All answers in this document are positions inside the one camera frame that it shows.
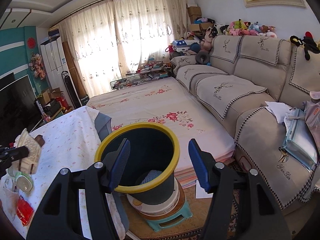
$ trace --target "teal wall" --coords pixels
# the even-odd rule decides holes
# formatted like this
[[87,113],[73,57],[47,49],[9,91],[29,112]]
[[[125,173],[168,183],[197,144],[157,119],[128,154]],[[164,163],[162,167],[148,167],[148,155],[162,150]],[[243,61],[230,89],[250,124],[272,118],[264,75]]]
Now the teal wall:
[[[30,37],[37,41],[35,26],[0,30],[0,49],[2,46],[24,41],[23,46],[0,51],[0,76],[9,71],[13,71],[18,67],[29,64],[32,57],[32,52],[34,54],[39,53],[38,44],[36,44],[34,49],[28,48],[27,40]],[[46,79],[41,80],[40,77],[35,78],[29,67],[14,74],[16,79],[25,75],[29,75],[31,85],[36,90],[36,95],[40,94],[42,90],[48,87]]]

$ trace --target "yellow rim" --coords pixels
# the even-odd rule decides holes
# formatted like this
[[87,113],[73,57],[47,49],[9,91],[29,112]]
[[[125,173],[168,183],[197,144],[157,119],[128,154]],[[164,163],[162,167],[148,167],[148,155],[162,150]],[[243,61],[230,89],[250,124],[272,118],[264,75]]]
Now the yellow rim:
[[122,193],[139,193],[144,192],[149,189],[152,189],[162,182],[164,182],[170,174],[174,172],[174,169],[176,168],[179,156],[180,156],[180,147],[179,147],[179,141],[176,135],[166,126],[158,123],[151,123],[151,122],[138,122],[126,125],[113,133],[109,134],[100,144],[98,147],[96,154],[94,156],[94,162],[99,162],[101,160],[101,156],[103,153],[103,150],[106,148],[106,146],[116,137],[118,137],[120,134],[127,132],[129,130],[137,129],[137,128],[153,128],[157,129],[163,133],[165,133],[167,136],[169,136],[170,140],[173,144],[173,157],[168,165],[168,167],[155,179],[152,181],[149,181],[145,184],[138,185],[138,186],[132,186],[132,187],[125,187],[125,186],[118,186],[115,191],[122,192]]

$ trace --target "sheer lace curtain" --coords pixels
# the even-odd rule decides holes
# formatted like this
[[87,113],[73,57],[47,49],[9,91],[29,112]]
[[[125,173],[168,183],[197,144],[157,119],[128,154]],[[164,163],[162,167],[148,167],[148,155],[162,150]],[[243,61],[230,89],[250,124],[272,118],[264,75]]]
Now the sheer lace curtain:
[[133,72],[151,57],[168,62],[168,44],[186,35],[187,0],[113,2],[120,68]]
[[187,0],[104,0],[59,23],[90,97],[111,91],[120,79],[186,35]]

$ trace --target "white wall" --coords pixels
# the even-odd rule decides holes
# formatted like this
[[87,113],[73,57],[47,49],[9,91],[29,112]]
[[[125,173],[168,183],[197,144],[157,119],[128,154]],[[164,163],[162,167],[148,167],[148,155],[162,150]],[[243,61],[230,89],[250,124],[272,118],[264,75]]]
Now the white wall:
[[38,28],[36,27],[36,34],[37,34],[37,43],[39,47],[39,52],[41,54],[40,44],[45,41],[48,37],[48,28]]
[[288,39],[296,35],[303,39],[310,31],[315,40],[320,38],[320,24],[310,7],[295,6],[255,6],[245,7],[243,0],[195,0],[201,7],[202,16],[214,19],[220,24],[229,24],[242,19],[275,26],[279,38]]

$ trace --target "sofa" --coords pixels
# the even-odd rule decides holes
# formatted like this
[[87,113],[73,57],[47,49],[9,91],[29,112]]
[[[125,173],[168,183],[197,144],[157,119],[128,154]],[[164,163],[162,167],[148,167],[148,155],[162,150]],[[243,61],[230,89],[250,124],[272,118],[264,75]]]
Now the sofa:
[[279,150],[286,128],[265,106],[303,109],[309,92],[320,91],[320,54],[310,52],[307,61],[304,49],[286,40],[221,35],[209,55],[211,66],[194,55],[173,58],[175,78],[235,139],[235,160],[246,172],[259,171],[285,216],[307,206],[320,192],[320,172]]

